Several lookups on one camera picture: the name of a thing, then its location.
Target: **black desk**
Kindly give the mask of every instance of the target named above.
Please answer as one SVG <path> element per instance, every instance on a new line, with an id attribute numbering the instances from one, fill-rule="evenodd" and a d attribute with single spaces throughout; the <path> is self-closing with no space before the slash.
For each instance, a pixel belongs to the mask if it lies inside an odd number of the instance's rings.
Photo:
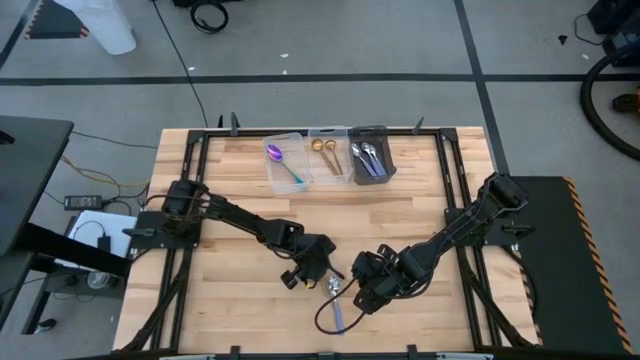
<path id="1" fill-rule="evenodd" d="M 520 241 L 533 277 L 544 348 L 629 354 L 631 344 L 572 181 L 515 177 L 529 205 L 514 216 L 536 231 Z"/>
<path id="2" fill-rule="evenodd" d="M 65 270 L 56 258 L 118 276 L 128 273 L 127 260 L 29 223 L 72 128 L 69 121 L 0 116 L 0 130 L 15 139 L 0 145 L 0 329 L 29 270 Z M 37 303 L 42 309 L 36 306 L 30 319 L 39 318 L 46 299 Z"/>

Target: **metal spoon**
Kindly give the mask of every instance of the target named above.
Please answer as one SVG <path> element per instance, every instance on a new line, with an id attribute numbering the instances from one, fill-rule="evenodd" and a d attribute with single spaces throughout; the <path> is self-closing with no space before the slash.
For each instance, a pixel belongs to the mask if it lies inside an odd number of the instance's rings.
<path id="1" fill-rule="evenodd" d="M 362 151 L 360 151 L 360 147 L 358 146 L 358 144 L 355 144 L 355 143 L 351 144 L 351 153 L 353 154 L 354 157 L 357 157 L 358 159 L 360 159 L 360 161 L 362 162 L 362 165 L 364 166 L 364 168 L 367 169 L 367 172 L 369 173 L 369 176 L 377 176 L 376 172 L 373 170 L 371 165 L 369 165 L 367 160 L 365 160 L 362 157 Z"/>
<path id="2" fill-rule="evenodd" d="M 325 290 L 327 291 L 327 296 L 329 296 L 329 298 L 332 298 L 338 295 L 338 293 L 340 292 L 340 280 L 338 280 L 337 277 L 329 276 L 323 282 L 324 282 Z M 340 303 L 338 303 L 337 298 L 333 300 L 332 305 L 333 305 L 333 315 L 336 321 L 336 330 L 342 331 L 342 329 L 344 329 L 344 321 L 342 320 L 342 310 L 340 310 Z"/>
<path id="3" fill-rule="evenodd" d="M 315 139 L 315 140 L 313 140 L 311 142 L 311 148 L 314 151 L 319 152 L 320 155 L 322 155 L 322 158 L 324 159 L 324 162 L 327 163 L 327 166 L 329 167 L 329 169 L 331 170 L 333 175 L 338 175 L 338 170 L 336 170 L 336 168 L 333 167 L 333 164 L 331 163 L 331 161 L 329 160 L 327 155 L 324 153 L 324 151 L 322 151 L 323 147 L 324 147 L 324 144 L 322 143 L 322 140 L 320 140 L 320 139 Z"/>
<path id="4" fill-rule="evenodd" d="M 384 170 L 382 163 L 376 156 L 376 147 L 367 142 L 363 142 L 362 150 L 369 155 L 369 158 L 371 158 L 371 164 L 373 165 L 373 168 L 376 170 L 376 173 L 378 173 L 379 176 L 387 176 L 387 172 Z"/>
<path id="5" fill-rule="evenodd" d="M 335 140 L 327 140 L 324 143 L 324 146 L 331 150 L 331 152 L 333 153 L 333 160 L 336 161 L 336 166 L 338 167 L 338 174 L 340 175 L 344 175 L 344 173 L 342 172 L 342 166 L 340 166 L 340 161 L 338 161 L 338 156 L 336 156 L 336 141 Z"/>
<path id="6" fill-rule="evenodd" d="M 269 159 L 271 159 L 271 161 L 282 164 L 282 166 L 284 166 L 284 168 L 287 169 L 289 174 L 293 176 L 293 178 L 296 180 L 298 184 L 304 183 L 304 180 L 300 179 L 298 175 L 296 175 L 293 171 L 291 171 L 291 169 L 289 169 L 289 167 L 284 163 L 284 155 L 282 154 L 282 151 L 280 150 L 279 147 L 272 144 L 267 145 L 267 154 L 269 155 Z"/>

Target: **power adapter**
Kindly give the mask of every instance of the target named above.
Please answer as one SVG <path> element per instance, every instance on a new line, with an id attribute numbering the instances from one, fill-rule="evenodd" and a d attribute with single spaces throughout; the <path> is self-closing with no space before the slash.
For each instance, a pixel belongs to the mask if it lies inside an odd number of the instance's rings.
<path id="1" fill-rule="evenodd" d="M 64 209 L 73 210 L 102 210 L 104 203 L 100 195 L 69 195 L 64 197 Z"/>
<path id="2" fill-rule="evenodd" d="M 98 249 L 108 252 L 111 252 L 111 236 L 101 236 L 98 238 Z"/>

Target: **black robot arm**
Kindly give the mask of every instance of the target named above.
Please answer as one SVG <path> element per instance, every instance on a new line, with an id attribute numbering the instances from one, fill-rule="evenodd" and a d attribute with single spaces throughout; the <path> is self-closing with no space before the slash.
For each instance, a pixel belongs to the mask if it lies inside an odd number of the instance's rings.
<path id="1" fill-rule="evenodd" d="M 444 253 L 456 245 L 480 245 L 492 220 L 515 213 L 526 204 L 526 192 L 509 175 L 491 175 L 479 189 L 477 200 L 429 241 L 400 253 L 384 244 L 377 254 L 361 252 L 351 268 L 360 286 L 354 304 L 373 314 L 393 299 L 422 294 Z"/>
<path id="2" fill-rule="evenodd" d="M 211 219 L 225 222 L 256 237 L 258 242 L 278 257 L 296 263 L 293 271 L 280 277 L 287 288 L 297 285 L 300 279 L 308 288 L 315 287 L 327 270 L 344 278 L 331 265 L 329 254 L 336 246 L 326 235 L 305 234 L 301 224 L 283 220 L 266 220 L 235 204 L 225 197 L 209 192 L 209 188 L 190 180 L 174 181 L 166 195 L 162 212 L 169 221 L 165 230 L 174 236 L 190 228 L 194 221 Z"/>

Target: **clear plastic container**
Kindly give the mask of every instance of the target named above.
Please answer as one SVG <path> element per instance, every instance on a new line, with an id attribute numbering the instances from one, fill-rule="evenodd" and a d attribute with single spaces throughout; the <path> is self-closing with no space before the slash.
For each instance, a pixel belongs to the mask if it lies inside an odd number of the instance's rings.
<path id="1" fill-rule="evenodd" d="M 273 192 L 291 194 L 307 190 L 311 175 L 302 135 L 274 135 L 262 141 L 267 175 Z"/>
<path id="2" fill-rule="evenodd" d="M 311 177 L 314 183 L 345 184 L 351 181 L 353 163 L 351 162 L 349 129 L 347 127 L 311 128 L 307 142 Z"/>

